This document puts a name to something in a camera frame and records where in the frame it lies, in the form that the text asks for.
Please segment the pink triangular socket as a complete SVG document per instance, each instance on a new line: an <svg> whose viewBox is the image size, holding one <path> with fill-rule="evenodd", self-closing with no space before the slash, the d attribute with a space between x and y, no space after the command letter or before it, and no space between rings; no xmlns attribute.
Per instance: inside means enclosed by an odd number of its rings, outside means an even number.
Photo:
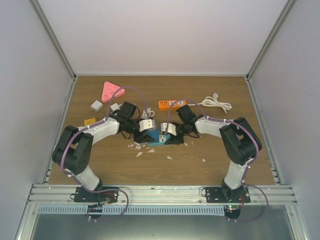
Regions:
<svg viewBox="0 0 320 240"><path fill-rule="evenodd" d="M115 85L109 81L104 82L103 88L102 88L102 95L101 95L102 103L105 104L109 102L113 94L120 88L121 88L120 86Z"/></svg>

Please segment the orange power strip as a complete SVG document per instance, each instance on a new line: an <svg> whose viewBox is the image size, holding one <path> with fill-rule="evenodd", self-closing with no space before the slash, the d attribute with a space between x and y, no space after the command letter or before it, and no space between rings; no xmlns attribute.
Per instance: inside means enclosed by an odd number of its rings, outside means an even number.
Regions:
<svg viewBox="0 0 320 240"><path fill-rule="evenodd" d="M172 107L173 110L177 110L187 104L185 100L177 101L175 104L174 102L175 100L160 100L158 102L158 109L160 111L168 111L169 108Z"/></svg>

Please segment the white plug adapter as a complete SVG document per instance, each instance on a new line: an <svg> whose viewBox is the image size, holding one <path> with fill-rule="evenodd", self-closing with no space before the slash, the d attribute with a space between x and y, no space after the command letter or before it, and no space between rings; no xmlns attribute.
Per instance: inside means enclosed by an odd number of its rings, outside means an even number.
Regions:
<svg viewBox="0 0 320 240"><path fill-rule="evenodd" d="M92 111L99 112L102 109L103 106L104 105L103 105L102 102L96 100L94 103L91 104L90 109Z"/></svg>

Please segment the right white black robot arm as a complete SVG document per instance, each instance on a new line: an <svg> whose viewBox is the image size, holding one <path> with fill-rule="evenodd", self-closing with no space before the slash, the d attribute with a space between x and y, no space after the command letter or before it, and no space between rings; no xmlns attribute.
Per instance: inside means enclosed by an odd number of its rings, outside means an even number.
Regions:
<svg viewBox="0 0 320 240"><path fill-rule="evenodd" d="M188 105L176 110L182 123L164 122L161 131L170 138L166 145L180 145L184 137L194 133L207 134L222 139L230 159L228 172L221 183L221 196L228 203L234 202L246 193L247 171L262 149L262 143L249 122L244 117L219 119L207 115L196 115Z"/></svg>

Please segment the teal power strip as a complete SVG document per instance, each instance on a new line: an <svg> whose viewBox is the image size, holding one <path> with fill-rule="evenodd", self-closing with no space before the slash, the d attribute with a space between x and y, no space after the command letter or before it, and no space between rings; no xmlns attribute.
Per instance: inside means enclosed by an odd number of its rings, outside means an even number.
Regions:
<svg viewBox="0 0 320 240"><path fill-rule="evenodd" d="M164 146L165 145L165 142L167 140L169 140L171 138L171 136L169 134L167 135L164 135L164 134L160 134L158 136L158 140L155 140L153 142L148 142L147 145L149 147L156 147L156 146Z"/></svg>

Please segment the blue cube adapter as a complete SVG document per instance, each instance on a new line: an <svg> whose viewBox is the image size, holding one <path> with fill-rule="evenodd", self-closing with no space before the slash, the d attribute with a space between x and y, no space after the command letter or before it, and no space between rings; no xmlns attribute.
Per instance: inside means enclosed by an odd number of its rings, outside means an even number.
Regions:
<svg viewBox="0 0 320 240"><path fill-rule="evenodd" d="M159 142L159 130L157 128L148 129L146 131L147 135L150 136L153 141L149 141L150 143L158 143Z"/></svg>

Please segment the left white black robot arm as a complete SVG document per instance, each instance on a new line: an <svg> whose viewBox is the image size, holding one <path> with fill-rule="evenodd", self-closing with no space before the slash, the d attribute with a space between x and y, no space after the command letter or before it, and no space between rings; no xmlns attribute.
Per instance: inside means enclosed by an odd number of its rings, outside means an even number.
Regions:
<svg viewBox="0 0 320 240"><path fill-rule="evenodd" d="M59 138L52 161L60 166L62 173L74 178L86 190L85 195L92 202L98 202L103 197L102 180L89 166L93 145L124 132L133 136L138 144L154 140L147 130L156 126L155 120L151 116L134 120L136 109L134 104L124 102L120 109L96 123L82 127L68 125Z"/></svg>

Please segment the yellow cube adapter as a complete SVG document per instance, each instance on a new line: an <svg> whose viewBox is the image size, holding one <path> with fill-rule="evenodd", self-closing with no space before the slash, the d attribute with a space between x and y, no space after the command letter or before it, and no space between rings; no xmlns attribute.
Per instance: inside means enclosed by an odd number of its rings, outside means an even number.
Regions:
<svg viewBox="0 0 320 240"><path fill-rule="evenodd" d="M94 124L96 122L97 122L96 118L85 119L84 120L84 126L90 126L90 125L92 125L92 124Z"/></svg>

